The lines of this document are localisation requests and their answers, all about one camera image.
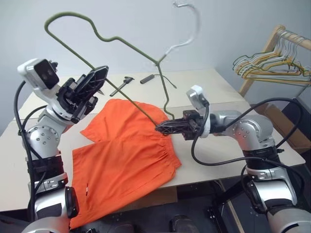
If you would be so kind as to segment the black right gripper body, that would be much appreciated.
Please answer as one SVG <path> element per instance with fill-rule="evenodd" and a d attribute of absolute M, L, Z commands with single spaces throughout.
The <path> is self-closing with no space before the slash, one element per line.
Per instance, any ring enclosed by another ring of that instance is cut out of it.
<path fill-rule="evenodd" d="M 204 117 L 196 110 L 184 110 L 183 119 L 187 123 L 187 130 L 182 135 L 185 140 L 193 140 L 202 126 Z"/>

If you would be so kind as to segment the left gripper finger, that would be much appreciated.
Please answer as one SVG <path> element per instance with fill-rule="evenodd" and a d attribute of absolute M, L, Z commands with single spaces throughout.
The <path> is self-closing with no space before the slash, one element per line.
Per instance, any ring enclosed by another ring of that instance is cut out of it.
<path fill-rule="evenodd" d="M 91 98 L 97 91 L 100 90 L 100 88 L 103 86 L 108 71 L 109 71 L 109 67 L 108 66 L 102 66 L 102 67 L 98 67 L 95 68 L 93 71 L 93 89 L 91 91 L 91 93 L 89 94 L 76 94 L 77 97 L 79 97 L 80 99 L 89 99 Z"/>
<path fill-rule="evenodd" d="M 89 94 L 93 89 L 93 71 L 90 71 L 87 75 L 83 74 L 73 89 L 74 94 Z"/>

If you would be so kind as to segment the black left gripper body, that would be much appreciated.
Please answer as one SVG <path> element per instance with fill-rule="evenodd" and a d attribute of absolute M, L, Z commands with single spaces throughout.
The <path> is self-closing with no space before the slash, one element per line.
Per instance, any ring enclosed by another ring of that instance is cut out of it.
<path fill-rule="evenodd" d="M 95 108 L 98 98 L 93 95 L 89 99 L 80 99 L 73 93 L 75 86 L 75 79 L 69 78 L 58 90 L 56 100 L 62 109 L 70 114 L 69 120 L 78 123 Z"/>

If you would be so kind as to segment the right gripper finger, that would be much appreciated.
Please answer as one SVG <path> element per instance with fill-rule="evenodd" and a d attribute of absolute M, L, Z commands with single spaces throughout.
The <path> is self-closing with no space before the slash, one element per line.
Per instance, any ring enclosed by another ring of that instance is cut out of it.
<path fill-rule="evenodd" d="M 156 127 L 155 130 L 163 135 L 183 134 L 188 132 L 188 127 Z"/>
<path fill-rule="evenodd" d="M 172 119 L 172 120 L 165 120 L 158 125 L 156 125 L 157 129 L 165 128 L 165 127 L 187 127 L 188 123 L 183 118 L 179 119 Z"/>

